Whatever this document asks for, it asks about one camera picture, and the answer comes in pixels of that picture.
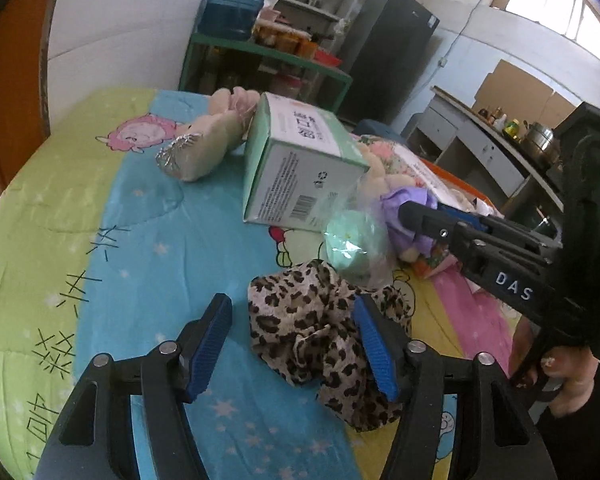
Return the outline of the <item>person right hand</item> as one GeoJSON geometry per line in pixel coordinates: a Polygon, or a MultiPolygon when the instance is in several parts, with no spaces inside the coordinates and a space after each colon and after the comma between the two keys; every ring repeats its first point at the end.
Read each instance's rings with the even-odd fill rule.
{"type": "MultiPolygon", "coordinates": [[[[509,374],[518,370],[534,340],[533,324],[528,318],[521,318],[513,336],[512,353],[508,362],[509,374]]],[[[533,362],[539,362],[541,370],[549,378],[562,381],[562,390],[548,404],[554,417],[565,417],[585,406],[593,392],[598,367],[598,361],[590,348],[554,347],[542,359],[534,358],[533,362]]]]}

